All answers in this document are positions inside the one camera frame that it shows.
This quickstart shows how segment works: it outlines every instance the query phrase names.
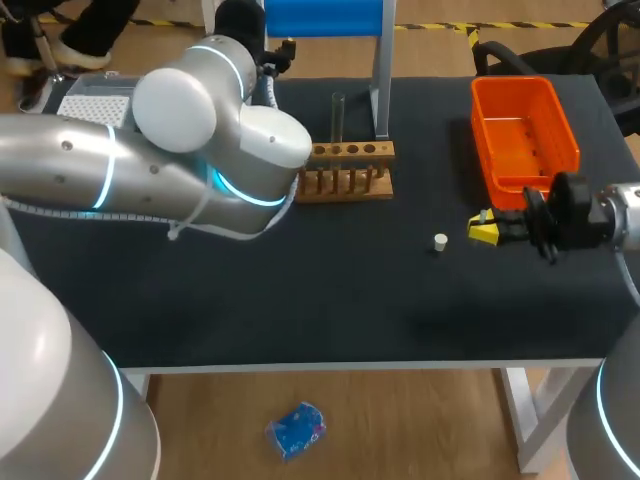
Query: white bottle cap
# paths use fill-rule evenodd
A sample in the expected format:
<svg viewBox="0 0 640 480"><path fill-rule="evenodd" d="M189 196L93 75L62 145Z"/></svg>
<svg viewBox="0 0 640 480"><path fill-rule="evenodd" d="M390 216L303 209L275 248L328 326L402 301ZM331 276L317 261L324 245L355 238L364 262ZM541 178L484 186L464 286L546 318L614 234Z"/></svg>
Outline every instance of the white bottle cap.
<svg viewBox="0 0 640 480"><path fill-rule="evenodd" d="M433 237L433 248L436 252L443 252L444 247L447 246L447 242L449 239L444 233L439 233L435 237Z"/></svg>

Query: shoe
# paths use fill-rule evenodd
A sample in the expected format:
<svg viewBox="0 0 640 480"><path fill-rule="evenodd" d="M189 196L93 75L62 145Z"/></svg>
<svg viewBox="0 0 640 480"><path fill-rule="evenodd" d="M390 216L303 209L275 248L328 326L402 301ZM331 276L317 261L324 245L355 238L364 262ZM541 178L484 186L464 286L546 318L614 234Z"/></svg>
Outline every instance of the shoe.
<svg viewBox="0 0 640 480"><path fill-rule="evenodd" d="M40 60L18 57L8 57L5 66L9 75L21 78L30 77L42 67L43 64Z"/></svg>
<svg viewBox="0 0 640 480"><path fill-rule="evenodd" d="M104 57L93 57L68 47L59 39L51 46L51 51L56 62L67 67L101 70L111 61L110 52L107 52Z"/></svg>

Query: wooden floor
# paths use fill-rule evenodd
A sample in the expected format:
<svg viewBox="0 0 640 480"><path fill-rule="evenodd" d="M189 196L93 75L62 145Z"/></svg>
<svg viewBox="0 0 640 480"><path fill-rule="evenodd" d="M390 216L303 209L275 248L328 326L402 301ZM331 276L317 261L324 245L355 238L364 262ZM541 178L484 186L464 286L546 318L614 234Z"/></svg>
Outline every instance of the wooden floor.
<svg viewBox="0 0 640 480"><path fill-rule="evenodd" d="M138 16L198 21L194 1L143 0ZM77 11L74 5L67 8ZM399 0L397 20L589 21L600 12L600 0ZM480 40L527 51L566 45L578 34L577 29L483 30ZM177 56L198 36L172 28L128 28L112 68L142 74ZM372 53L371 39L300 39L288 76L368 76ZM465 35L398 33L394 75L474 73ZM0 76L3 111L13 108L11 86ZM639 140L630 139L638 152ZM530 373L540 377L539 371ZM322 410L327 436L284 465L263 430L300 401ZM489 370L162 376L154 378L150 403L163 441L161 480L522 478L500 384ZM563 458L539 478L566 480Z"/></svg>

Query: yellow floor tape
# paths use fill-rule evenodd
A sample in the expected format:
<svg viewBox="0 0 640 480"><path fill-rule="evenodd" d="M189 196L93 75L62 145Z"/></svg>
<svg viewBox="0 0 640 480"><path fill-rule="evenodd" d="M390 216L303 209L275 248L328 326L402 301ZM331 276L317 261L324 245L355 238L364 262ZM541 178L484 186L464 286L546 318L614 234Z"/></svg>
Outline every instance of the yellow floor tape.
<svg viewBox="0 0 640 480"><path fill-rule="evenodd" d="M72 18L66 17L60 13L52 15L43 15L40 21L44 24L68 24L73 21ZM203 25L195 25L189 22L175 22L172 20L142 20L133 18L129 21L131 25L143 25L154 27L175 27L175 28L193 28L202 29ZM466 32L468 29L478 30L481 28L585 28L589 25L587 22L441 22L441 23L402 23L395 26L396 31L406 30L456 30Z"/></svg>

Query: blue panel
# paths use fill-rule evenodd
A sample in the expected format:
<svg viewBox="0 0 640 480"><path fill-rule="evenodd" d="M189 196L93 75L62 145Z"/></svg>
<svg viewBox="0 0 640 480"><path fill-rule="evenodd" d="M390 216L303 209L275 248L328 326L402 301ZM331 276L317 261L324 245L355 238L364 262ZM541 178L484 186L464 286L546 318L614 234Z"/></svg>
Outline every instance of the blue panel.
<svg viewBox="0 0 640 480"><path fill-rule="evenodd" d="M265 0L271 37L382 34L382 0Z"/></svg>

